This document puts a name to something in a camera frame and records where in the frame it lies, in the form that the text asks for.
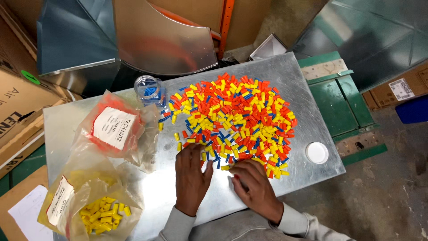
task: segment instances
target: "person's right hand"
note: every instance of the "person's right hand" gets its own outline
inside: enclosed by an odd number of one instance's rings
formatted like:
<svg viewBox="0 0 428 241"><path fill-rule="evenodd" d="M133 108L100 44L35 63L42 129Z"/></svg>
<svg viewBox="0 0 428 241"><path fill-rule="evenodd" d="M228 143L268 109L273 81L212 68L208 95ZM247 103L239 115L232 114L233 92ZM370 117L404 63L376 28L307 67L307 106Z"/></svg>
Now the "person's right hand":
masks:
<svg viewBox="0 0 428 241"><path fill-rule="evenodd" d="M229 171L234 174L234 190L244 204L273 223L279 224L284 205L276 198L263 166L254 160L244 160L236 163ZM240 180L248 187L248 191L242 187Z"/></svg>

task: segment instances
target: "jar of blue wire nuts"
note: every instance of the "jar of blue wire nuts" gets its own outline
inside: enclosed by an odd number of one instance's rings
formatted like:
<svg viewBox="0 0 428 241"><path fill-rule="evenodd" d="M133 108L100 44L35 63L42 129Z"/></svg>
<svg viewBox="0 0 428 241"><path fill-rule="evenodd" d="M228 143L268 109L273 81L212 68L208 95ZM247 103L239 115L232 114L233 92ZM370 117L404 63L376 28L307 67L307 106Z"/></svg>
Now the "jar of blue wire nuts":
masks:
<svg viewBox="0 0 428 241"><path fill-rule="evenodd" d="M144 106L155 104L158 108L166 107L166 89L161 87L160 79L150 75L140 76L134 83L134 90Z"/></svg>

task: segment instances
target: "scratched metal surface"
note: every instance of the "scratched metal surface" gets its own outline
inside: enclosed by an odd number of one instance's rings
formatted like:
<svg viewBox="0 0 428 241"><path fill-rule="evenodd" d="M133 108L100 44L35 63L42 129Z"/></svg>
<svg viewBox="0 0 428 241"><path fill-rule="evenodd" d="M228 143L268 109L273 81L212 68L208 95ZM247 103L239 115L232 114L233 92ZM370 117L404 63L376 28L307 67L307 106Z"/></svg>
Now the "scratched metal surface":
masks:
<svg viewBox="0 0 428 241"><path fill-rule="evenodd" d="M216 80L217 76L224 72L237 77L248 75L251 78L270 81L272 86L278 88L281 96L291 103L289 108L294 111L299 120L299 125L295 128L296 137L291 139L290 144L292 150L287 168L290 176L283 176L280 180L270 180L277 196L345 173L339 154L293 53L168 80L162 84L171 95L183 86L189 86L201 80ZM132 105L138 106L133 89L122 90L117 94ZM96 105L99 98L93 97L44 109L46 158L50 184L67 159L74 130ZM176 125L172 125L170 121L165 122L163 131L159 134L155 172L148 175L127 163L118 167L122 173L127 174L124 184L138 202L142 203L144 200L145 206L139 223L127 240L154 238L168 219L169 212L175 204L174 161L177 143L173 133L181 133L185 129L185 118L184 114L179 115ZM305 149L311 142L321 142L327 146L329 158L326 163L313 164L307 159ZM217 169L214 171L211 186L198 210L195 225L246 208L231 189L230 176L226 171ZM55 240L62 239L63 237L55 235Z"/></svg>

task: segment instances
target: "bag of orange wire nuts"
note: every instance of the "bag of orange wire nuts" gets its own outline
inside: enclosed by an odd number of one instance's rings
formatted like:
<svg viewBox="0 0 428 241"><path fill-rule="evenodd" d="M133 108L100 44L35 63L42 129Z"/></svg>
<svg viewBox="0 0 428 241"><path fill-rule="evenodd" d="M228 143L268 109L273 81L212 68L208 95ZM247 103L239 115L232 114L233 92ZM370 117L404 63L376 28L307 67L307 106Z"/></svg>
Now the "bag of orange wire nuts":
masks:
<svg viewBox="0 0 428 241"><path fill-rule="evenodd" d="M77 127L74 142L84 135L104 155L123 158L140 167L143 158L138 149L148 150L147 146L156 142L157 115L155 105L136 109L106 90L98 104ZM148 131L150 137L145 135L139 143L145 128L155 129L156 132Z"/></svg>
<svg viewBox="0 0 428 241"><path fill-rule="evenodd" d="M37 221L71 241L124 241L143 212L113 163L79 135Z"/></svg>

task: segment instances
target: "printed label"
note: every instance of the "printed label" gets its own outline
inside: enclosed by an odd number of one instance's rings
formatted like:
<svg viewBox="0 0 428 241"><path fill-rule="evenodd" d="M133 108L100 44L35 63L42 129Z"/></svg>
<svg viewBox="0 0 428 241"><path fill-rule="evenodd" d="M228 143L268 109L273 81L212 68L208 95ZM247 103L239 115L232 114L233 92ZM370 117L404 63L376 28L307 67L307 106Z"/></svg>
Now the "printed label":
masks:
<svg viewBox="0 0 428 241"><path fill-rule="evenodd" d="M74 187L68 183L67 179L62 176L59 186L56 189L52 202L46 211L49 222L56 226L59 218L64 214L67 208L68 200L74 195Z"/></svg>
<svg viewBox="0 0 428 241"><path fill-rule="evenodd" d="M398 101L409 99L415 96L404 78L390 83L389 87Z"/></svg>
<svg viewBox="0 0 428 241"><path fill-rule="evenodd" d="M94 136L122 150L135 117L136 115L106 107L95 119Z"/></svg>

